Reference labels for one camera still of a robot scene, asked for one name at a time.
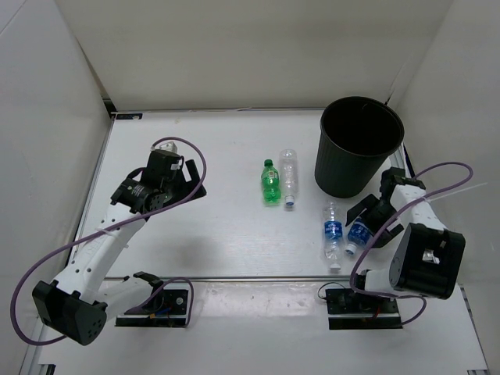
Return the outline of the short bottle blue label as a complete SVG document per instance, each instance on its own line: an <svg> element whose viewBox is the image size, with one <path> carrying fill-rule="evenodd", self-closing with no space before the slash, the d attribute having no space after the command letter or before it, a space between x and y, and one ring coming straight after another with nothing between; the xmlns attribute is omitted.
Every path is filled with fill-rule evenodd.
<svg viewBox="0 0 500 375"><path fill-rule="evenodd" d="M368 227L360 218L357 218L348 231L345 253L353 256L358 250L363 251L371 237L372 234Z"/></svg>

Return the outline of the clear bottle blue label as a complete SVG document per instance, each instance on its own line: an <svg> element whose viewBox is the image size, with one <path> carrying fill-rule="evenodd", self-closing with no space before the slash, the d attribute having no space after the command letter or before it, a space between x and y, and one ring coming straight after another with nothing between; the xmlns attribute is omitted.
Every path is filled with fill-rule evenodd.
<svg viewBox="0 0 500 375"><path fill-rule="evenodd" d="M323 254L332 273L342 268L343 224L335 202L329 201L323 208Z"/></svg>

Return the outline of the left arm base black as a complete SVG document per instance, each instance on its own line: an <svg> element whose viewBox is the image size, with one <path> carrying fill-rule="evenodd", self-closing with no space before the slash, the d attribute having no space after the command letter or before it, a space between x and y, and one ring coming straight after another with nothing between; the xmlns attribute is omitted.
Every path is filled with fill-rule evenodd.
<svg viewBox="0 0 500 375"><path fill-rule="evenodd" d="M191 322L195 288L186 277L163 281L145 272L134 278L143 280L152 288L151 299L127 310L115 320L116 327L187 328Z"/></svg>

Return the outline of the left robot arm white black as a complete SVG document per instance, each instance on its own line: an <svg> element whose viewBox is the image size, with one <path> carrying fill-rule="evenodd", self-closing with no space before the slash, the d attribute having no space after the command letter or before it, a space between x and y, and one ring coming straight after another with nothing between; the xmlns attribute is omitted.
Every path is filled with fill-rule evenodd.
<svg viewBox="0 0 500 375"><path fill-rule="evenodd" d="M32 291L42 322L63 336L89 345L105 323L137 305L147 313L161 309L161 280L137 272L122 284L100 287L131 238L160 209L171 209L206 194L195 161L175 152L151 151L143 168L130 172L110 198L95 235L51 282Z"/></svg>

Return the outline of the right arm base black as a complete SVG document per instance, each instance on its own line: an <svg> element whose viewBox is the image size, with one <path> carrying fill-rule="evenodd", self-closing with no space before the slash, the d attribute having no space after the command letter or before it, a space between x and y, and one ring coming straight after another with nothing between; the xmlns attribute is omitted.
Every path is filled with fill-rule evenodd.
<svg viewBox="0 0 500 375"><path fill-rule="evenodd" d="M402 329L394 299L355 293L335 281L322 285L317 297L327 305L329 330Z"/></svg>

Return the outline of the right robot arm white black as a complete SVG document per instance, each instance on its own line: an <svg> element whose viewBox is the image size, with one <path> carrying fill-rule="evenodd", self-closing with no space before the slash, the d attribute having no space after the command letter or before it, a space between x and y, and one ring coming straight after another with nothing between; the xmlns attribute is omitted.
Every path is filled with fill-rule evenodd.
<svg viewBox="0 0 500 375"><path fill-rule="evenodd" d="M352 271L351 303L367 313L380 297L452 295L466 239L450 231L437 217L421 180L391 167L382 173L380 197L366 196L347 212L349 255L381 249L400 238L388 266L381 270Z"/></svg>

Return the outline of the black plastic trash bin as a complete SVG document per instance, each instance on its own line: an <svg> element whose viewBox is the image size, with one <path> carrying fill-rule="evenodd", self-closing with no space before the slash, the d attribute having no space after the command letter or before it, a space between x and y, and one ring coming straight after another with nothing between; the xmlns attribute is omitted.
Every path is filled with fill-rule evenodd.
<svg viewBox="0 0 500 375"><path fill-rule="evenodd" d="M314 177L335 198L351 198L370 182L401 145L403 122L389 106L372 98L340 98L320 118Z"/></svg>

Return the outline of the green plastic bottle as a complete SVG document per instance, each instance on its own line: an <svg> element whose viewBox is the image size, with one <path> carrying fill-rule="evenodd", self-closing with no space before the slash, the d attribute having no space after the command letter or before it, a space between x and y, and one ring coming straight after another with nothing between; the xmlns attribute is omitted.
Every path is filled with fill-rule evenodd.
<svg viewBox="0 0 500 375"><path fill-rule="evenodd" d="M261 186L264 202L267 205L277 205L281 199L280 178L271 159L266 159L263 163Z"/></svg>

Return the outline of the clear bottle blue cap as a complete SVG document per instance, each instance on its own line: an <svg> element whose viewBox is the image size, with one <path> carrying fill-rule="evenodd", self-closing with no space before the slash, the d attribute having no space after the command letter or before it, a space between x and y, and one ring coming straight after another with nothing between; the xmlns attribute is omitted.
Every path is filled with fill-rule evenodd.
<svg viewBox="0 0 500 375"><path fill-rule="evenodd" d="M285 149L279 158L280 190L286 209L293 209L298 197L298 160L293 149Z"/></svg>

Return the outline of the aluminium table edge rail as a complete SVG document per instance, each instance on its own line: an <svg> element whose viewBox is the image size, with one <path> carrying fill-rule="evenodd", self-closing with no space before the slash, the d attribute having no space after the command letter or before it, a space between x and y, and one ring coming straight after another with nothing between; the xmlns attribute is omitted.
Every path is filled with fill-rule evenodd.
<svg viewBox="0 0 500 375"><path fill-rule="evenodd" d="M175 277L161 277L169 280ZM184 277L195 282L280 282L280 281L349 281L349 275L323 275L323 276L239 276L239 277Z"/></svg>

